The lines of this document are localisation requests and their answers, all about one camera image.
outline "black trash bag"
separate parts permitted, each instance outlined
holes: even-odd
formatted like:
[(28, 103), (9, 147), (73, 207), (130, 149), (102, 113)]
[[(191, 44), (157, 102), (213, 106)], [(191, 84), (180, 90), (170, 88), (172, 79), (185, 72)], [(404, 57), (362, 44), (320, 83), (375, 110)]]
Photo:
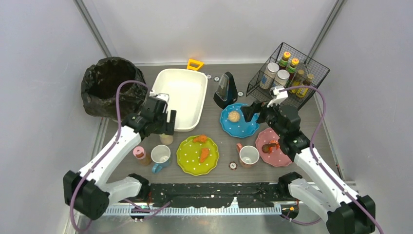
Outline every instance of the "black trash bag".
[[(145, 83), (142, 72), (130, 61), (120, 57), (99, 60), (83, 76), (81, 96), (87, 114), (98, 117), (116, 117), (116, 90), (124, 81)], [(120, 116), (138, 113), (145, 100), (147, 89), (139, 84), (125, 84), (119, 94)]]

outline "white baking dish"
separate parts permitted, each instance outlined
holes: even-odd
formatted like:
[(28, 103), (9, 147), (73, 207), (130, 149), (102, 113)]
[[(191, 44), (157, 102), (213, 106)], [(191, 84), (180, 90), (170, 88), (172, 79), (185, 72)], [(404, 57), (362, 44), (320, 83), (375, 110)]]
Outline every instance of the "white baking dish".
[(188, 132), (198, 124), (207, 82), (204, 73), (186, 69), (165, 69), (158, 74), (152, 89), (169, 94), (168, 121), (170, 110), (176, 110), (175, 131)]

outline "small cup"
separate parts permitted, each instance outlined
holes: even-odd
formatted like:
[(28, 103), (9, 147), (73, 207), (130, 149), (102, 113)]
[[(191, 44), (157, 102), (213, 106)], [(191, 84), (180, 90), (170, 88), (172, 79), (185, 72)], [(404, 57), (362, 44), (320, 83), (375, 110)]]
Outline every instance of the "small cup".
[(163, 145), (170, 145), (173, 142), (173, 136), (161, 134), (159, 135), (159, 139)]
[(243, 147), (238, 143), (237, 151), (240, 155), (240, 164), (244, 168), (252, 167), (260, 159), (260, 152), (254, 146), (247, 145)]
[(155, 165), (152, 167), (153, 173), (158, 173), (162, 168), (170, 165), (170, 149), (166, 145), (158, 145), (150, 153), (150, 157)]

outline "blue plate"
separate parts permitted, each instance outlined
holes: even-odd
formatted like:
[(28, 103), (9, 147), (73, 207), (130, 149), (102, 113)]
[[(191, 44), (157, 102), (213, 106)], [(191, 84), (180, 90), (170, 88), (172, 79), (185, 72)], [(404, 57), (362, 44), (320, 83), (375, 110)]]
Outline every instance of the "blue plate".
[[(257, 124), (258, 113), (254, 114), (250, 122), (245, 122), (244, 115), (241, 112), (242, 106), (247, 106), (247, 104), (235, 103), (227, 106), (221, 112), (220, 123), (222, 125), (222, 129), (226, 131), (228, 134), (230, 134), (232, 137), (245, 138), (248, 136), (252, 136), (260, 127), (260, 125)], [(233, 123), (228, 120), (228, 114), (231, 111), (237, 111), (238, 113), (240, 113), (240, 121)]]

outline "orange food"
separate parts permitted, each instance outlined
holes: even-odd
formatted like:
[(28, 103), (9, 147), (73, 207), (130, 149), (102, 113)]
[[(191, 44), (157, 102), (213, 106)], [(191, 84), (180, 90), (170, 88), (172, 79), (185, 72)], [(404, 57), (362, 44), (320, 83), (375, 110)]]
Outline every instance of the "orange food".
[[(276, 140), (271, 140), (271, 141), (270, 141), (270, 144), (272, 144), (272, 143), (276, 143), (276, 144), (277, 144), (277, 145), (275, 146), (275, 149), (276, 149), (276, 150), (280, 148), (280, 145), (278, 144), (278, 141), (276, 141)], [(272, 152), (272, 148), (273, 148), (273, 147), (269, 147), (269, 148), (268, 148), (268, 151), (269, 151), (269, 152)]]
[(201, 156), (199, 157), (199, 162), (204, 162), (208, 156), (209, 156), (209, 149), (208, 148), (201, 149)]
[(194, 143), (197, 143), (197, 142), (205, 143), (207, 140), (208, 140), (207, 136), (199, 135), (199, 136), (195, 137), (194, 140), (192, 140), (192, 142), (194, 142)]

